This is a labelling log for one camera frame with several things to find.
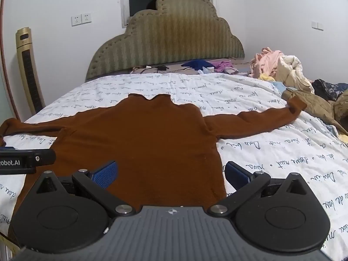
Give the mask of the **tan padded jacket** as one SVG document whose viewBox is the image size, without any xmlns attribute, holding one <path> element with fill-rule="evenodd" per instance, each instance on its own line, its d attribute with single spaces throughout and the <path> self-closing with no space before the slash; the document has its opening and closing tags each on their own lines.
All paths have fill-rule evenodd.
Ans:
<svg viewBox="0 0 348 261">
<path fill-rule="evenodd" d="M 339 122 L 339 116 L 335 115 L 334 107 L 324 98 L 309 92 L 292 90 L 290 87 L 286 88 L 281 95 L 283 100 L 289 100 L 293 97 L 298 97 L 307 105 L 304 111 L 321 119 L 325 124 L 335 126 L 344 135 L 347 135 L 347 129 Z"/>
</svg>

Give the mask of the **blue garment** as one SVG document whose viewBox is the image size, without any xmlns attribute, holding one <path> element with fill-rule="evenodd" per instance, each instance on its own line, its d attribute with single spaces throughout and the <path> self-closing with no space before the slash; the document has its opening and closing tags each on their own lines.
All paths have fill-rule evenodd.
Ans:
<svg viewBox="0 0 348 261">
<path fill-rule="evenodd" d="M 205 68 L 214 67 L 214 65 L 211 64 L 210 62 L 207 62 L 206 60 L 201 60 L 201 59 L 188 61 L 188 62 L 182 64 L 181 66 L 193 68 L 196 71 L 202 70 L 202 68 L 204 68 L 204 67 Z"/>
</svg>

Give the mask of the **purple garment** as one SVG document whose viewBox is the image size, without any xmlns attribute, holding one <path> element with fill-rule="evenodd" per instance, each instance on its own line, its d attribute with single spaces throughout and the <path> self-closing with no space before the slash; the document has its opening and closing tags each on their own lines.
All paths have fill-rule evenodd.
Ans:
<svg viewBox="0 0 348 261">
<path fill-rule="evenodd" d="M 226 69 L 233 68 L 230 60 L 211 60 L 210 63 L 214 66 L 215 72 L 224 72 Z"/>
</svg>

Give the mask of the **dark floral garment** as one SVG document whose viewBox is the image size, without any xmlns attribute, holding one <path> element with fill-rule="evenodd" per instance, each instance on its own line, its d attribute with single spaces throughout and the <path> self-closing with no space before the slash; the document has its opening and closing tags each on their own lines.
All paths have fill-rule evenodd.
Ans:
<svg viewBox="0 0 348 261">
<path fill-rule="evenodd" d="M 348 84 L 346 83 L 331 84 L 321 79 L 315 80 L 312 86 L 315 95 L 326 101 L 336 101 L 348 89 Z"/>
</svg>

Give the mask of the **white wall switch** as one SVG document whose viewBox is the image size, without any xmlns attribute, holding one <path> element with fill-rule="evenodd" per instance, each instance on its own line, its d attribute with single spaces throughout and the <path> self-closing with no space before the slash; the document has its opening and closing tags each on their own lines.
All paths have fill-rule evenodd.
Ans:
<svg viewBox="0 0 348 261">
<path fill-rule="evenodd" d="M 312 27 L 312 29 L 319 30 L 319 31 L 323 31 L 324 30 L 323 24 L 320 23 L 320 22 L 312 21 L 311 22 L 311 27 Z"/>
</svg>

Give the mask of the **pink clothes pile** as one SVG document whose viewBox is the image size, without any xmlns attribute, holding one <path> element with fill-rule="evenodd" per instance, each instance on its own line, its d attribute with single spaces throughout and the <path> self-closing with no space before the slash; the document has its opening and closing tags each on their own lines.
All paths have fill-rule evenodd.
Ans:
<svg viewBox="0 0 348 261">
<path fill-rule="evenodd" d="M 250 63 L 250 77 L 259 78 L 261 75 L 275 77 L 278 66 L 278 59 L 283 56 L 280 50 L 273 51 L 269 47 L 263 48 Z"/>
</svg>

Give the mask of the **white wall sockets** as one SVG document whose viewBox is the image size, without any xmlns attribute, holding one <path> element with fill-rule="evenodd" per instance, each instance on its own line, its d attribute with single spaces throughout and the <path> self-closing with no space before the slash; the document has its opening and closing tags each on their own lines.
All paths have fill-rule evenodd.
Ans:
<svg viewBox="0 0 348 261">
<path fill-rule="evenodd" d="M 78 26 L 82 24 L 88 24 L 91 23 L 91 14 L 90 13 L 83 13 L 80 15 L 75 15 L 71 17 L 71 26 Z"/>
</svg>

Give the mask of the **white script-print bedsheet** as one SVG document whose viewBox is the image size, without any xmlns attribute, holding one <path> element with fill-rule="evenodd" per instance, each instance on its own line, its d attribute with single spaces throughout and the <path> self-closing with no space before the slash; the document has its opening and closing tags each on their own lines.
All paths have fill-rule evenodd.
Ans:
<svg viewBox="0 0 348 261">
<path fill-rule="evenodd" d="M 281 109 L 287 101 L 265 81 L 226 74 L 130 74 L 89 81 L 66 93 L 22 123 L 38 124 L 87 110 L 117 105 L 131 94 L 152 99 L 167 94 L 174 104 L 193 104 L 203 116 Z M 52 149 L 54 137 L 15 134 L 1 136 L 1 145 L 16 149 Z M 250 171 L 275 178 L 302 175 L 330 218 L 322 246 L 333 260 L 347 259 L 347 144 L 335 129 L 304 110 L 292 123 L 270 132 L 216 143 L 222 161 L 226 196 L 235 188 L 225 178 L 225 166 L 235 162 Z"/>
</svg>

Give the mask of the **cream quilted jacket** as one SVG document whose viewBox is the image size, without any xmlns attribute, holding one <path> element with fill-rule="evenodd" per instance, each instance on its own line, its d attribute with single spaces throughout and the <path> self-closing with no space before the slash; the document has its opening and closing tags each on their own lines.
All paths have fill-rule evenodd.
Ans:
<svg viewBox="0 0 348 261">
<path fill-rule="evenodd" d="M 314 94 L 311 81 L 304 76 L 302 63 L 295 55 L 282 55 L 279 57 L 274 78 L 286 87 Z"/>
</svg>

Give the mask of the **gold tower fan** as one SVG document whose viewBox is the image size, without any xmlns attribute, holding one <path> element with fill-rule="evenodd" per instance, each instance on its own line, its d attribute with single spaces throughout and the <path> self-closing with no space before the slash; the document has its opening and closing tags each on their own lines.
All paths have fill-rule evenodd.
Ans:
<svg viewBox="0 0 348 261">
<path fill-rule="evenodd" d="M 31 113 L 36 114 L 45 107 L 45 103 L 34 60 L 31 29 L 29 27 L 21 28 L 17 30 L 15 37 L 23 89 Z"/>
</svg>

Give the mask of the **brown knit sweater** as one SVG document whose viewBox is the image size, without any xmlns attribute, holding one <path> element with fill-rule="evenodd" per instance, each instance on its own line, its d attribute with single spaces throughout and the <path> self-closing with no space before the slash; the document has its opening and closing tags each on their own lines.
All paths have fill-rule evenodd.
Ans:
<svg viewBox="0 0 348 261">
<path fill-rule="evenodd" d="M 281 109 L 203 116 L 193 104 L 177 105 L 167 94 L 131 94 L 117 105 L 45 123 L 7 119 L 1 136 L 54 137 L 52 171 L 69 176 L 109 161 L 118 165 L 111 194 L 136 209 L 154 206 L 208 208 L 226 197 L 216 143 L 270 132 L 292 123 L 306 108 L 294 97 Z"/>
</svg>

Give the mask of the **olive striped headboard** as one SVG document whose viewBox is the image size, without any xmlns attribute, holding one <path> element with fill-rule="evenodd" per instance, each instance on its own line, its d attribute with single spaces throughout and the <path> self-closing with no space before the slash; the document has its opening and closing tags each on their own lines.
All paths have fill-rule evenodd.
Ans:
<svg viewBox="0 0 348 261">
<path fill-rule="evenodd" d="M 244 58 L 241 41 L 208 0 L 156 0 L 131 17 L 123 34 L 93 55 L 86 81 L 141 65 L 194 59 Z"/>
</svg>

